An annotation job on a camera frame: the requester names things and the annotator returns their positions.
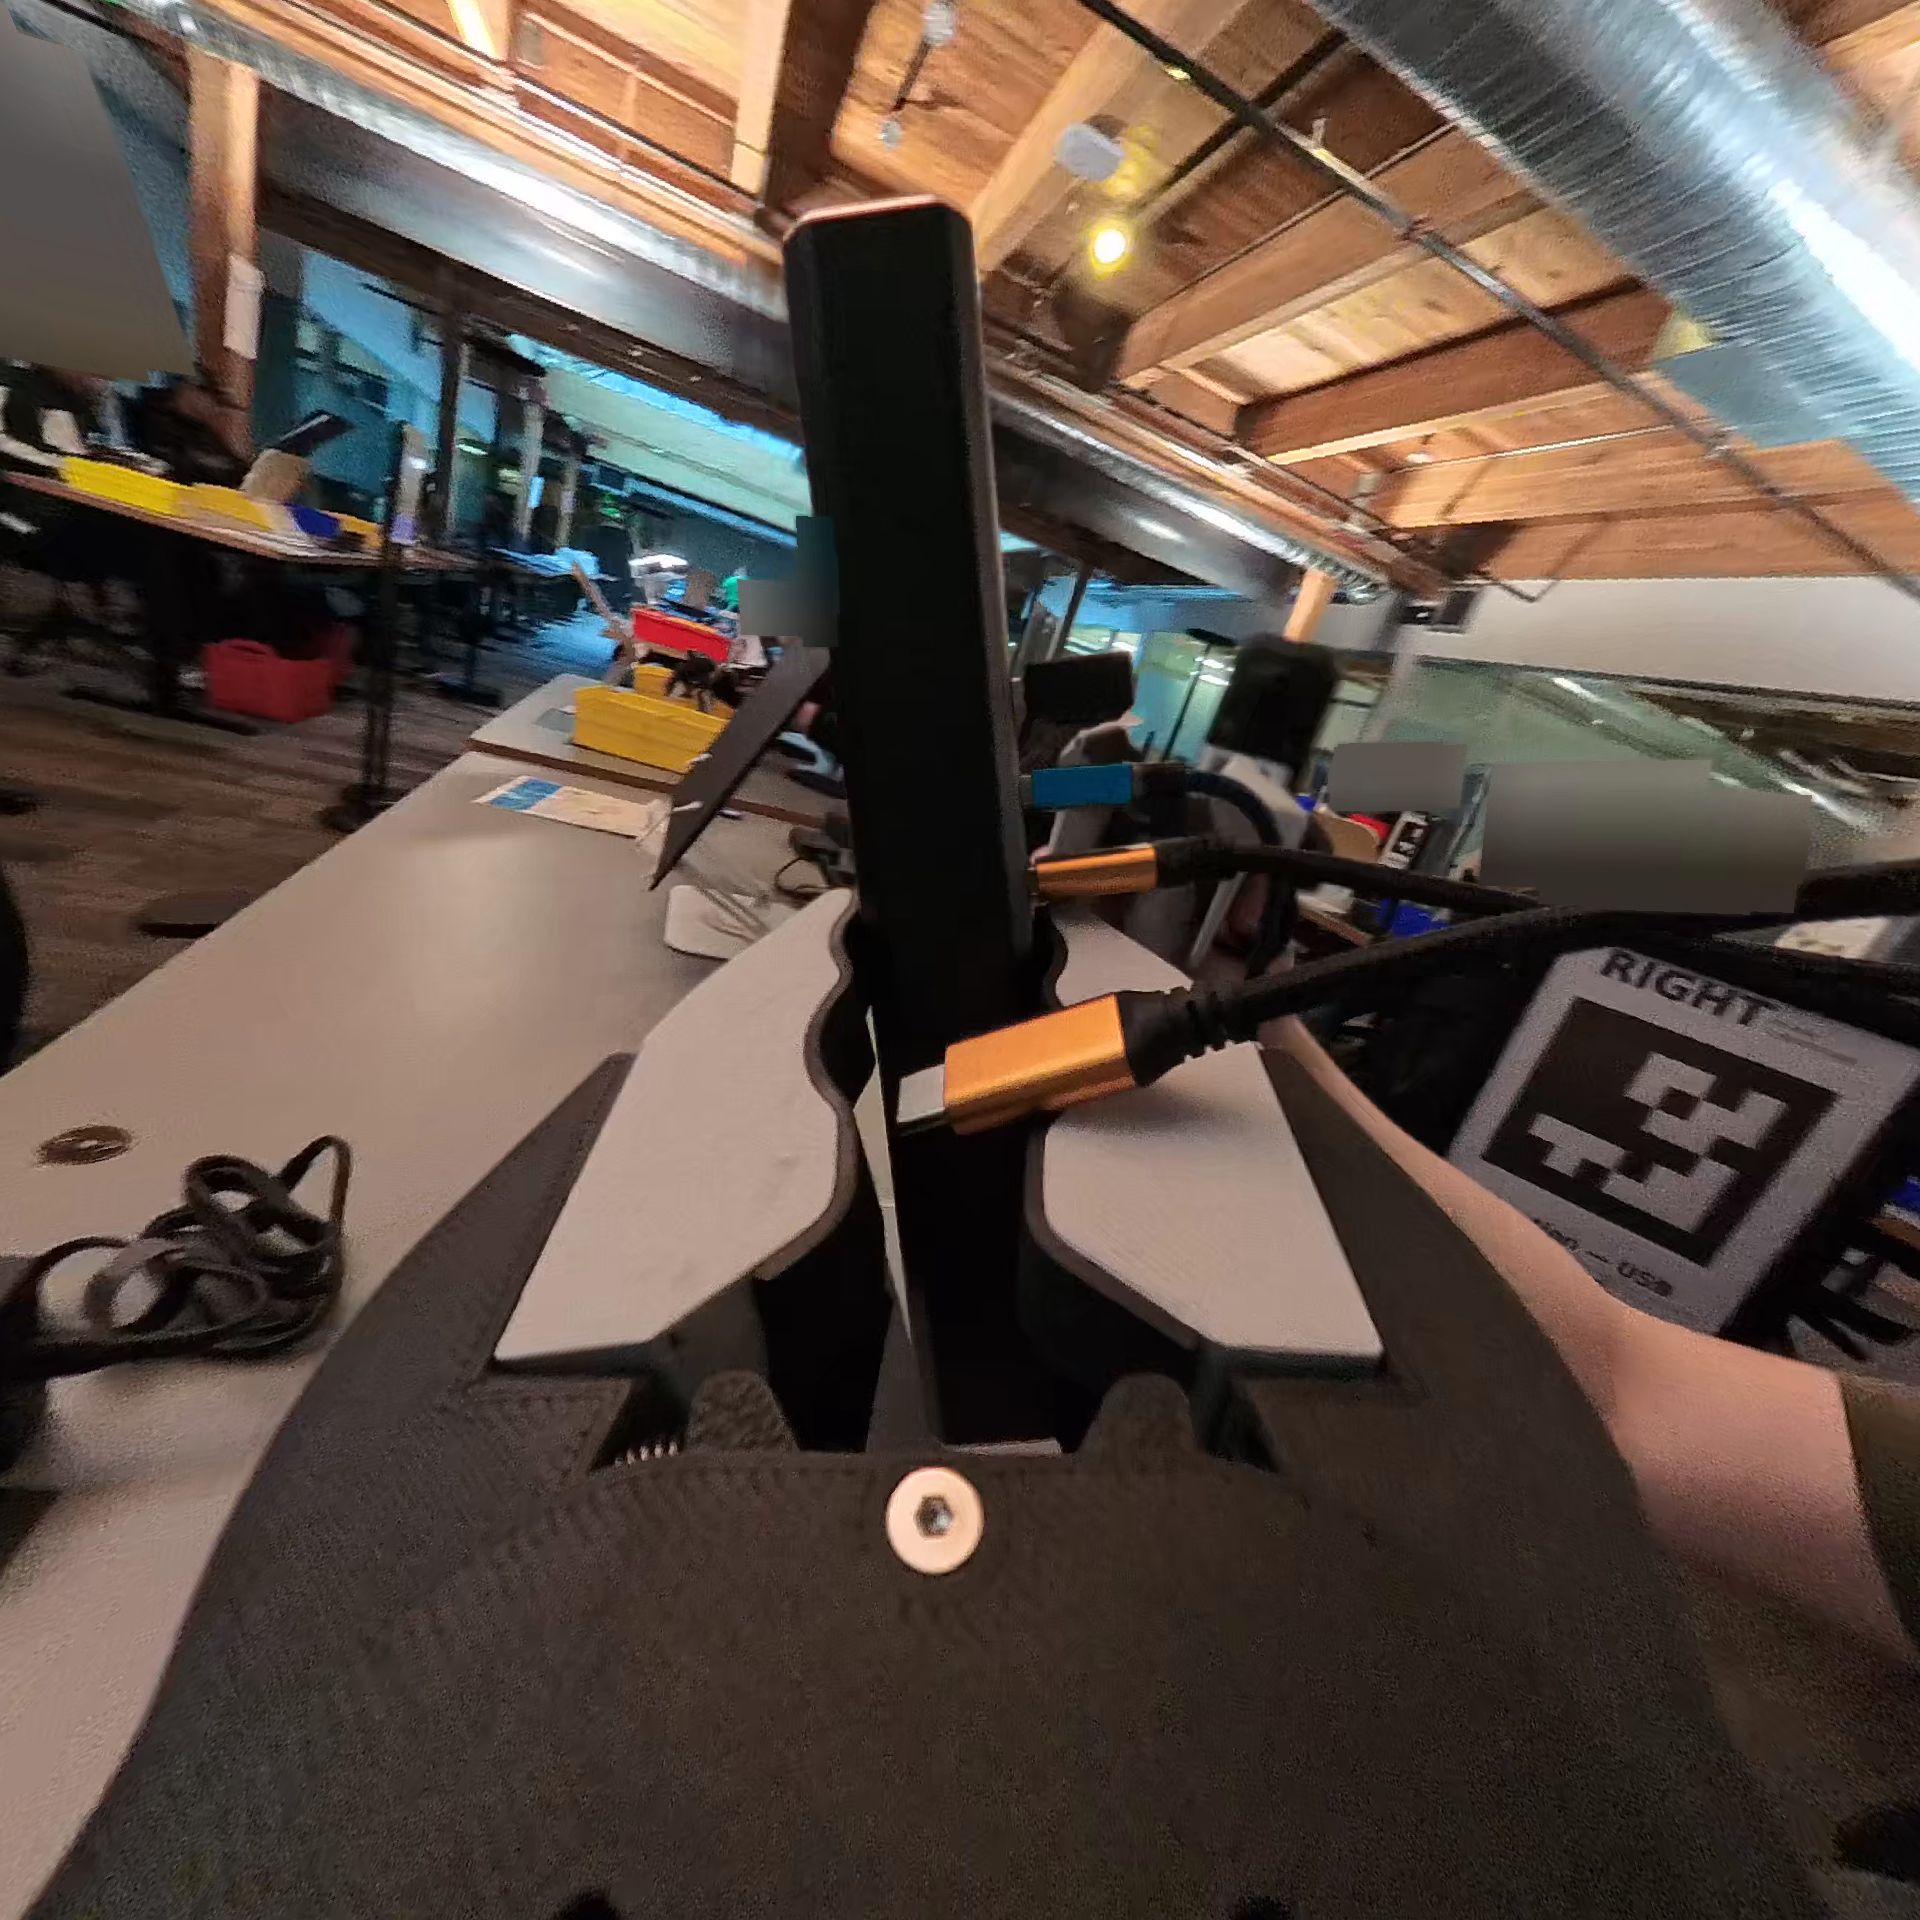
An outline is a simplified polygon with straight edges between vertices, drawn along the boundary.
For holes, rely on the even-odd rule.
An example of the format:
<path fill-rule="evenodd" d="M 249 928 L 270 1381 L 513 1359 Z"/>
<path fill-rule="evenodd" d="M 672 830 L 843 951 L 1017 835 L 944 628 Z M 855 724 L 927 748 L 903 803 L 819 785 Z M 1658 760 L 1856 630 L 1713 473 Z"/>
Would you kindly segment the person's right forearm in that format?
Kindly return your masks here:
<path fill-rule="evenodd" d="M 1298 1019 L 1274 1022 L 1270 1032 L 1278 1053 L 1334 1096 L 1490 1260 L 1611 1433 L 1651 1528 L 1673 1557 L 1707 1572 L 1713 1433 L 1728 1393 L 1777 1359 L 1843 1374 L 1668 1325 L 1622 1302 L 1537 1220 L 1386 1117 Z M 1915 1393 L 1914 1384 L 1889 1384 Z"/>

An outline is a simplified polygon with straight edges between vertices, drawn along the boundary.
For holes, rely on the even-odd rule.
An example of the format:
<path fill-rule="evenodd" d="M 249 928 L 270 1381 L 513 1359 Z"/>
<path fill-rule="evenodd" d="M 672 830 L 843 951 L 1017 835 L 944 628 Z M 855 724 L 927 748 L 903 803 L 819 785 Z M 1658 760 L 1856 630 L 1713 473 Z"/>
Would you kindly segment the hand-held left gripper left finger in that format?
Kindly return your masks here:
<path fill-rule="evenodd" d="M 802 1448 L 862 1451 L 879 1393 L 874 1040 L 822 893 L 646 1036 L 495 1348 L 518 1384 L 600 1381 L 681 1428 L 758 1374 Z"/>

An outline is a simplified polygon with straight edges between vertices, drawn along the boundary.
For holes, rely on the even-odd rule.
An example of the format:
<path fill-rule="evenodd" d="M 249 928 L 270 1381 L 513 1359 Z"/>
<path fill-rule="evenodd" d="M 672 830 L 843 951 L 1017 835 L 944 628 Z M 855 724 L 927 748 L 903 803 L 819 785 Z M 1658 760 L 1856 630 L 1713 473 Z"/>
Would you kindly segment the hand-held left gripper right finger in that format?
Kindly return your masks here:
<path fill-rule="evenodd" d="M 1083 1288 L 1176 1347 L 1272 1374 L 1384 1355 L 1257 1045 L 1057 1116 L 1032 1142 L 1028 1230 Z"/>

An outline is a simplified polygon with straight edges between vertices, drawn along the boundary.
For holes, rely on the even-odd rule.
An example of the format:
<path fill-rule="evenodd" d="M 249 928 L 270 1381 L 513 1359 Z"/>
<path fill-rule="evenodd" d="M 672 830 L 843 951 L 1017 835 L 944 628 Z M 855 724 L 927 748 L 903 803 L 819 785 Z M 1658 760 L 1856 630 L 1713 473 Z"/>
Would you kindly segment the printed paper sheet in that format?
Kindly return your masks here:
<path fill-rule="evenodd" d="M 601 832 L 631 844 L 656 839 L 672 814 L 665 798 L 601 792 L 582 784 L 551 781 L 532 775 L 495 784 L 474 803 L 483 809 Z"/>

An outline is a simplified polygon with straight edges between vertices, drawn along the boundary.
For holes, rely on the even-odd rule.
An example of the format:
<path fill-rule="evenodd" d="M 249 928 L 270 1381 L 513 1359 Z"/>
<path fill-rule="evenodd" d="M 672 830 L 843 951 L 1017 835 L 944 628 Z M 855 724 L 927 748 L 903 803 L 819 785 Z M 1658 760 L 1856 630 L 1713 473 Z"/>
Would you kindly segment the framed marker sign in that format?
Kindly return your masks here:
<path fill-rule="evenodd" d="M 1899 1040 L 1646 951 L 1575 951 L 1447 1158 L 1619 1301 L 1720 1335 L 1915 1078 Z"/>

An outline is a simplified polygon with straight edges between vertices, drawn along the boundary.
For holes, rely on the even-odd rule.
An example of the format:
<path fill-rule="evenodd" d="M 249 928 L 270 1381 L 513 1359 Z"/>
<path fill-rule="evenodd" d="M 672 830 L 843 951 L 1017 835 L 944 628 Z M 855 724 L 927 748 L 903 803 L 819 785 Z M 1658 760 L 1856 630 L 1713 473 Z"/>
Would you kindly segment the tilted sign on stand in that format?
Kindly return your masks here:
<path fill-rule="evenodd" d="M 659 891 L 674 873 L 687 873 L 665 897 L 663 943 L 672 953 L 724 965 L 795 910 L 774 880 L 758 880 L 719 855 L 695 855 L 695 848 L 828 676 L 830 663 L 826 647 L 785 647 L 767 680 L 680 781 L 650 880 L 650 888 Z"/>

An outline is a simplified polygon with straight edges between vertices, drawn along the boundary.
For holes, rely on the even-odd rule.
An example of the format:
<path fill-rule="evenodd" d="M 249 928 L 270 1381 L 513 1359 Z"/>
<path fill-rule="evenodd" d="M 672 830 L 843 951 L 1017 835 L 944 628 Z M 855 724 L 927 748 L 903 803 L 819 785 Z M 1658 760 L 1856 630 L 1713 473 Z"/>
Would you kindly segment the black USB hub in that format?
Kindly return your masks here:
<path fill-rule="evenodd" d="M 971 225 L 937 199 L 810 213 L 785 240 L 785 293 L 812 507 L 834 548 L 855 959 L 905 1336 L 940 1439 L 1039 1445 L 1063 1412 L 1017 1299 L 1024 1137 L 897 1119 L 912 1072 L 1024 1019 L 1039 987 Z"/>

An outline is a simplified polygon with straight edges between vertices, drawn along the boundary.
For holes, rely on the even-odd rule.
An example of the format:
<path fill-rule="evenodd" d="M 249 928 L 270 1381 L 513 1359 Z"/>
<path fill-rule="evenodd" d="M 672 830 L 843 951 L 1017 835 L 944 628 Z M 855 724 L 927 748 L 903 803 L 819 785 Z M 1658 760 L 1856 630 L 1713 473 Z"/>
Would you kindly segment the wooden post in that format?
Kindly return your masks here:
<path fill-rule="evenodd" d="M 186 45 L 187 261 L 195 347 L 217 417 L 251 446 L 259 310 L 259 75 Z"/>

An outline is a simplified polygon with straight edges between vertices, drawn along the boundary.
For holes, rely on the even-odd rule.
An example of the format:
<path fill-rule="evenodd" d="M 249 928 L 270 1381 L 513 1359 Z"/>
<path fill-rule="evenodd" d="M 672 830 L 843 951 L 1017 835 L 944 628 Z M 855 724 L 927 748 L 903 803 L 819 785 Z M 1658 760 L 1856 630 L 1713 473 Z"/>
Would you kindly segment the long wooden work table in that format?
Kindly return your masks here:
<path fill-rule="evenodd" d="M 274 533 L 265 524 L 251 524 L 232 513 L 169 513 L 148 511 L 116 496 L 103 496 L 72 487 L 62 477 L 6 471 L 6 487 L 18 493 L 38 493 L 72 509 L 96 511 L 126 524 L 146 526 L 153 533 L 195 542 L 199 547 L 215 547 L 255 560 L 274 563 L 281 567 L 318 568 L 318 572 L 369 572 L 380 581 L 387 577 L 459 577 L 476 574 L 481 560 L 465 551 L 439 551 L 435 547 L 367 547 L 348 548 L 346 543 L 326 543 L 299 533 L 296 526 L 286 533 Z M 230 735 L 255 735 L 259 724 L 246 715 L 214 710 L 207 704 L 187 701 L 187 686 L 182 680 L 171 663 L 155 660 L 151 686 L 146 695 L 132 697 L 126 692 L 110 692 L 103 687 L 74 686 L 65 697 L 76 704 L 87 704 L 116 715 L 139 715 L 166 726 L 176 729 L 211 729 Z"/>

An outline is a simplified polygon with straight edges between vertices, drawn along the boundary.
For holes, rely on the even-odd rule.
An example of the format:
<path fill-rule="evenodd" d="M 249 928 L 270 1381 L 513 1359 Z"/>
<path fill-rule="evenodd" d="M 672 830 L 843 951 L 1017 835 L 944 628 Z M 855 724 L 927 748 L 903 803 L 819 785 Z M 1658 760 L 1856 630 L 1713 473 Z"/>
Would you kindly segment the yellow bin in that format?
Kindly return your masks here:
<path fill-rule="evenodd" d="M 635 687 L 593 684 L 569 697 L 571 744 L 663 775 L 683 777 L 736 717 L 727 704 L 702 708 Z"/>
<path fill-rule="evenodd" d="M 369 518 L 267 500 L 241 487 L 178 483 L 123 463 L 65 456 L 55 485 L 102 509 L 233 551 L 374 557 L 380 542 Z"/>

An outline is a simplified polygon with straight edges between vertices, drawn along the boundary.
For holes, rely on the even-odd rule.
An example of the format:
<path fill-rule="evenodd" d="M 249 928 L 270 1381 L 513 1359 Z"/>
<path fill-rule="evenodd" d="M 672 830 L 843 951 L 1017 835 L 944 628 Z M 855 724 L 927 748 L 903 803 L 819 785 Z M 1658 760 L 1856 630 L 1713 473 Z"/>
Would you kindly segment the long spiral silver duct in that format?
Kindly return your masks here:
<path fill-rule="evenodd" d="M 1687 323 L 1652 365 L 1755 447 L 1918 497 L 1915 182 L 1768 5 L 1321 12 Z"/>

